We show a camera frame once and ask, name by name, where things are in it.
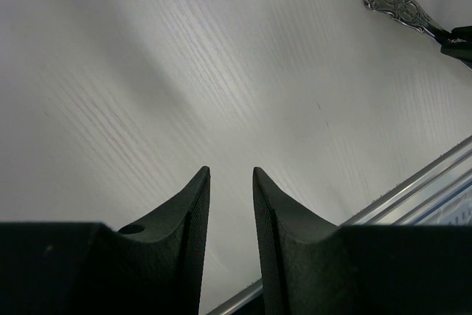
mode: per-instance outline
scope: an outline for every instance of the black object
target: black object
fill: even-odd
[[[113,232],[101,223],[0,224],[0,314],[198,314],[209,168]]]
[[[472,311],[469,226],[336,227],[260,168],[253,184],[266,314]]]
[[[459,60],[472,62],[472,26],[457,27],[451,31],[448,41],[441,46],[441,53]]]

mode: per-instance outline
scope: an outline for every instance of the table surface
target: table surface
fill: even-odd
[[[0,0],[0,68],[3,221],[119,228],[211,167],[203,314],[260,278],[254,166],[340,224],[472,134],[472,72],[361,0]]]

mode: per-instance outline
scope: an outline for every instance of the silver utensil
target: silver utensil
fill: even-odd
[[[394,21],[410,27],[439,44],[460,42],[444,30],[415,0],[363,0],[367,9],[387,14]],[[461,60],[472,70],[472,63]]]

